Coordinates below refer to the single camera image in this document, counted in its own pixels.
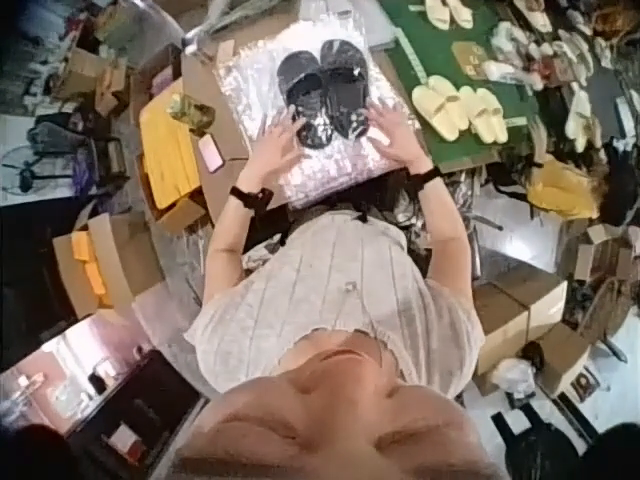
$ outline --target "black watch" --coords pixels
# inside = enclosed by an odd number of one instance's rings
[[[235,185],[231,187],[229,195],[236,197],[246,208],[253,210],[256,214],[264,213],[273,198],[273,192],[268,188],[261,188],[258,193],[247,193]]]
[[[415,193],[419,193],[427,183],[441,177],[442,172],[440,168],[434,165],[428,172],[409,175],[409,186]]]

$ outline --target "bubble wrap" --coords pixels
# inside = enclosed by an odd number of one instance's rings
[[[222,91],[248,144],[256,138],[263,122],[268,124],[285,107],[277,79],[277,69],[284,57],[297,50],[309,50],[320,59],[320,48],[327,40],[343,39],[357,46],[367,60],[370,98],[387,105],[398,104],[410,115],[406,104],[373,62],[364,35],[354,25],[349,18],[329,15],[314,22],[297,22],[274,38],[241,49],[228,63],[219,66]],[[410,118],[415,127],[415,118]],[[306,149],[305,158],[280,178],[291,206],[307,206],[396,168],[374,150],[368,136],[384,140],[374,128],[357,140],[345,139],[335,132],[326,148]]]

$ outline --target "cardboard box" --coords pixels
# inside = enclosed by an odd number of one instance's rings
[[[529,311],[527,342],[536,340],[562,320],[567,282],[528,263],[521,263],[492,282]]]
[[[158,209],[153,200],[151,184],[149,183],[149,176],[145,171],[144,158],[142,155],[138,156],[137,167],[142,194],[149,207],[151,216],[155,219],[156,223],[167,232],[177,235],[207,214],[206,202],[201,189],[197,189],[190,195],[182,197],[167,208],[162,210]]]
[[[593,225],[578,246],[573,277],[586,282],[602,276],[628,281],[634,275],[633,256],[633,244],[625,229]]]
[[[166,86],[169,86],[174,80],[182,76],[180,54],[180,49],[175,45],[166,45],[158,50],[142,67],[131,74],[129,87],[131,123],[140,126],[140,112],[153,98],[151,93],[153,80],[157,75],[163,73],[163,71],[168,72],[171,81]]]
[[[67,100],[76,93],[93,92],[107,64],[107,59],[73,47],[51,97]]]
[[[162,282],[164,275],[141,212],[90,217],[94,203],[78,216],[73,232],[53,239],[53,248],[69,300],[79,319],[99,309],[130,305],[136,295]],[[74,232],[86,232],[95,252],[90,278],[86,262],[74,258]],[[99,281],[106,294],[97,294]]]
[[[105,68],[96,84],[95,109],[103,117],[120,115],[129,106],[127,59],[118,58]]]
[[[569,387],[587,362],[590,345],[587,340],[563,323],[553,327],[540,339],[545,366],[538,377],[552,397]]]
[[[501,360],[515,357],[527,341],[527,309],[492,284],[473,292],[478,318],[486,336],[478,356],[476,374],[493,369]]]

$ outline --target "black slide sandal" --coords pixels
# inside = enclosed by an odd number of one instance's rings
[[[327,109],[333,128],[347,139],[369,130],[363,113],[369,98],[369,70],[362,51],[346,40],[322,45],[320,63],[327,77]]]
[[[327,89],[316,56],[299,50],[287,55],[278,67],[278,87],[287,106],[294,105],[294,121],[307,123],[298,130],[303,147],[321,149],[331,143],[333,127],[326,111]]]

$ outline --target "wrist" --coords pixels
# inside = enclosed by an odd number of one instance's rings
[[[253,170],[245,167],[240,172],[240,175],[238,175],[235,185],[243,192],[258,193],[260,189],[264,187],[264,178]]]
[[[421,173],[427,173],[433,168],[433,160],[428,155],[422,155],[416,161],[407,165],[407,170],[411,175],[419,175]]]

